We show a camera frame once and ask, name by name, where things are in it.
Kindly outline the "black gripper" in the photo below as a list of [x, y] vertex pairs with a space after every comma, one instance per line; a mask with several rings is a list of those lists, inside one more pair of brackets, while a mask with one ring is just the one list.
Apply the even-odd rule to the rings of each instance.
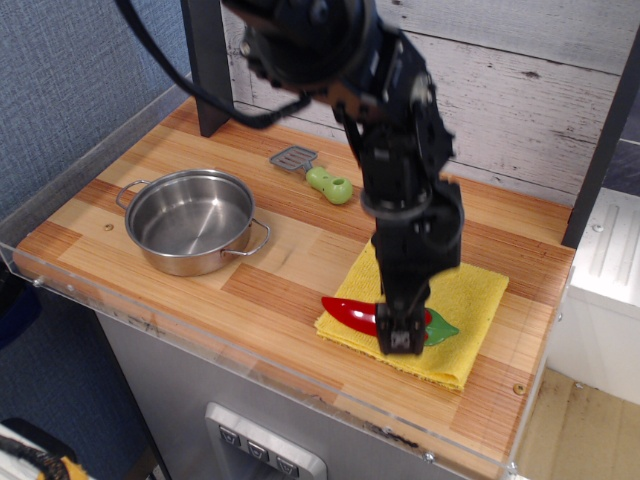
[[426, 307], [436, 274], [459, 265], [464, 208], [457, 183], [438, 181], [422, 210], [389, 212], [376, 219], [372, 238], [382, 284], [375, 304], [376, 337], [384, 355], [420, 355]]

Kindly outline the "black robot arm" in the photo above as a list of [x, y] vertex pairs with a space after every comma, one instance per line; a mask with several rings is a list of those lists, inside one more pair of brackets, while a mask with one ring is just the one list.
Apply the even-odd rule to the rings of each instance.
[[371, 1], [231, 1], [245, 56], [276, 88], [324, 103], [343, 126], [363, 178], [383, 302], [384, 354], [420, 354], [430, 280], [458, 266], [464, 209], [443, 180], [453, 137], [418, 49]]

